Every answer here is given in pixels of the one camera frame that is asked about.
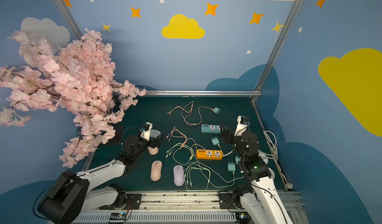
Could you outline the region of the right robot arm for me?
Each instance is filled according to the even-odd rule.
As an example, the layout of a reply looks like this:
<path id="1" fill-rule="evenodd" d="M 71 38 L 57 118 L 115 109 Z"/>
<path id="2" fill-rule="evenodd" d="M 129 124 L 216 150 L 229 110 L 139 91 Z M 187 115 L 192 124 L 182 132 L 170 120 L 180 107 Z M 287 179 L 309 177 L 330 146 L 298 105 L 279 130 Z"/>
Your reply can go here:
<path id="1" fill-rule="evenodd" d="M 259 156 L 259 141 L 248 126 L 236 131 L 221 126 L 220 138 L 231 144 L 240 157 L 240 171 L 251 187 L 235 189 L 239 205 L 256 224 L 291 224 L 292 220 L 284 207 L 270 169 Z"/>

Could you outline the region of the teal power strip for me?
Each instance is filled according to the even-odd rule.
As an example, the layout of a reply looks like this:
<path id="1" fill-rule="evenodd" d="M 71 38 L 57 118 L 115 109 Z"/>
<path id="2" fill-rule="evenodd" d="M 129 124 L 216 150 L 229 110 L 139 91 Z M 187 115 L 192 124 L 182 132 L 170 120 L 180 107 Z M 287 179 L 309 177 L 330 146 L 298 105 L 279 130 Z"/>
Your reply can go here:
<path id="1" fill-rule="evenodd" d="M 202 132 L 202 133 L 214 133 L 214 134 L 220 134 L 220 133 L 221 133 L 221 126 L 220 126 L 220 125 L 207 125 L 207 124 L 202 124 L 202 125 L 201 125 L 201 132 Z"/>

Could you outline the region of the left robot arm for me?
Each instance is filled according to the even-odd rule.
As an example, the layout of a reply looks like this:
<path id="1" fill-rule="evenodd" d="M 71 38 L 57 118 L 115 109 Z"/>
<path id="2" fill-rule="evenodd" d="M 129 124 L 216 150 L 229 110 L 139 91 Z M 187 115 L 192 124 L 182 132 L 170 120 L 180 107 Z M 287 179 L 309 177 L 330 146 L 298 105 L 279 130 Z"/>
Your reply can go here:
<path id="1" fill-rule="evenodd" d="M 162 138 L 162 134 L 148 139 L 130 136 L 112 161 L 83 172 L 63 172 L 33 211 L 55 224 L 70 224 L 78 215 L 99 207 L 123 209 L 127 204 L 123 188 L 115 184 L 102 189 L 98 186 L 131 171 L 147 148 L 161 146 Z"/>

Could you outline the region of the aluminium rail base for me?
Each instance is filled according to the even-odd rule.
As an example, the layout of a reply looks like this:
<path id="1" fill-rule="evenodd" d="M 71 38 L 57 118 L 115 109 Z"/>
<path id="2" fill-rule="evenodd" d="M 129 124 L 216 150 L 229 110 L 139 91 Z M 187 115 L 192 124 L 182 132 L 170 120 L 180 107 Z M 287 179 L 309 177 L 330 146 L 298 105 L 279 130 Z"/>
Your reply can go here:
<path id="1" fill-rule="evenodd" d="M 71 224 L 255 224 L 244 209 L 221 209 L 218 192 L 131 192 L 142 195 L 138 210 L 96 208 Z M 280 192 L 280 199 L 292 224 L 309 223 L 297 192 Z"/>

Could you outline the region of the tin can with label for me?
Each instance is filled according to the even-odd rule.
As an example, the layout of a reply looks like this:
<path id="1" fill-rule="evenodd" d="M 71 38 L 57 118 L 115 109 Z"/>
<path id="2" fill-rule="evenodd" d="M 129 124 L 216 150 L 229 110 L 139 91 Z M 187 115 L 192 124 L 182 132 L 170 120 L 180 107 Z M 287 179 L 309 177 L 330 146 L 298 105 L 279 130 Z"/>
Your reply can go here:
<path id="1" fill-rule="evenodd" d="M 259 157 L 264 161 L 264 163 L 265 163 L 266 165 L 268 164 L 269 159 L 268 159 L 268 156 L 267 156 L 265 153 L 259 151 Z"/>

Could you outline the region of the lavender wireless mouse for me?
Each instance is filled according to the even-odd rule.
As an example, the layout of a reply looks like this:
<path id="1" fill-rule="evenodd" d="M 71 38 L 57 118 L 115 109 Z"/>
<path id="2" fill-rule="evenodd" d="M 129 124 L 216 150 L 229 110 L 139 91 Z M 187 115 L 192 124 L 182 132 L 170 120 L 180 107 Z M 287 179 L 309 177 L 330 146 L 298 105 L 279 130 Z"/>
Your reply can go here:
<path id="1" fill-rule="evenodd" d="M 182 165 L 174 166 L 173 175 L 174 175 L 174 184 L 178 187 L 183 186 L 185 182 L 184 167 Z"/>

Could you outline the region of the pink cherry blossom tree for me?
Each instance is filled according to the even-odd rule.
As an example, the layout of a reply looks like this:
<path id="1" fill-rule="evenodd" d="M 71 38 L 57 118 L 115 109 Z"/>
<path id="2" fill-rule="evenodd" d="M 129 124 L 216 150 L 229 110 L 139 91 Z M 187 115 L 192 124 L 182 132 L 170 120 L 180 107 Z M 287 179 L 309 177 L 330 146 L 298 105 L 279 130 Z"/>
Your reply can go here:
<path id="1" fill-rule="evenodd" d="M 146 94 L 129 81 L 114 79 L 112 45 L 105 44 L 99 32 L 87 30 L 57 54 L 45 37 L 33 41 L 32 33 L 15 31 L 11 40 L 32 65 L 1 68 L 1 86 L 12 90 L 9 106 L 1 107 L 1 125 L 24 126 L 30 117 L 19 111 L 64 108 L 73 113 L 80 133 L 63 148 L 59 158 L 64 167 L 72 168 L 114 138 L 113 125 Z"/>

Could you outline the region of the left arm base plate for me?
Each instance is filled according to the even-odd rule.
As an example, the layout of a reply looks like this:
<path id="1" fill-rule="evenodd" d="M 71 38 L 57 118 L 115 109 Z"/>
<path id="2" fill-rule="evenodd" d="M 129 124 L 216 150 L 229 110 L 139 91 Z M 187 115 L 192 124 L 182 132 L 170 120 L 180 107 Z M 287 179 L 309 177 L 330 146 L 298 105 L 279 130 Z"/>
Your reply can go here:
<path id="1" fill-rule="evenodd" d="M 138 210 L 141 203 L 141 194 L 125 193 L 118 194 L 116 200 L 111 205 L 99 207 L 100 210 Z"/>

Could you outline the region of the orange power strip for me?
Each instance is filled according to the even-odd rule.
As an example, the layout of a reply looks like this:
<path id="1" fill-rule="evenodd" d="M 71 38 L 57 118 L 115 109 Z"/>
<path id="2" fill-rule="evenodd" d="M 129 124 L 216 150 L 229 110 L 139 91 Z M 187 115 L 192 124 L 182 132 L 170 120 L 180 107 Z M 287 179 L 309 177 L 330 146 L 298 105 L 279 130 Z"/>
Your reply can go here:
<path id="1" fill-rule="evenodd" d="M 204 160 L 222 160 L 223 154 L 221 150 L 209 150 L 209 149 L 198 149 L 197 159 Z"/>

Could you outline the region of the pale blue wireless mouse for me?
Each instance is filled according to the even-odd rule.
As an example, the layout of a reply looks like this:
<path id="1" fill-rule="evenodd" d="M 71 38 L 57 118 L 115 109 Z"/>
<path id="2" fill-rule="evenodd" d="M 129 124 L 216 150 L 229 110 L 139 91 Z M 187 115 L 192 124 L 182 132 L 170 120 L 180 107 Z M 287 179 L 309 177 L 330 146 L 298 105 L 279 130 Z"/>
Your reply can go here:
<path id="1" fill-rule="evenodd" d="M 161 135 L 161 132 L 155 129 L 151 129 L 150 131 L 150 138 L 151 139 L 156 139 L 158 136 Z"/>

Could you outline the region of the pink mouse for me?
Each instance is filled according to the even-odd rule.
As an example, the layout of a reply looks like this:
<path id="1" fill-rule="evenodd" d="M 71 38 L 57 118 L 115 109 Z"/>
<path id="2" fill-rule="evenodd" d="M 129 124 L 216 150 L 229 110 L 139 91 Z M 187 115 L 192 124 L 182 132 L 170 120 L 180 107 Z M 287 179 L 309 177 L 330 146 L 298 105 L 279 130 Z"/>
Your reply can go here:
<path id="1" fill-rule="evenodd" d="M 150 155 L 156 155 L 159 152 L 158 147 L 155 147 L 155 148 L 148 147 L 147 149 L 148 149 Z"/>
<path id="2" fill-rule="evenodd" d="M 153 161 L 151 165 L 150 178 L 152 181 L 159 181 L 162 176 L 162 166 L 163 163 L 160 160 Z"/>

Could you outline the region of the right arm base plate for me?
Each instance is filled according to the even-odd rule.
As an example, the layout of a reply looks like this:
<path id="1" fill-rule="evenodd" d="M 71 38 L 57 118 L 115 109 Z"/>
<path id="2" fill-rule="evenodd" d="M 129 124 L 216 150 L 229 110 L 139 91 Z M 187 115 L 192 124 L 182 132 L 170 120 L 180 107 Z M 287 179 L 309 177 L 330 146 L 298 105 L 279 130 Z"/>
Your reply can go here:
<path id="1" fill-rule="evenodd" d="M 244 196 L 243 192 L 229 192 L 229 191 L 220 191 L 217 193 L 219 197 L 219 206 L 221 209 L 244 209 L 241 205 L 240 198 Z"/>

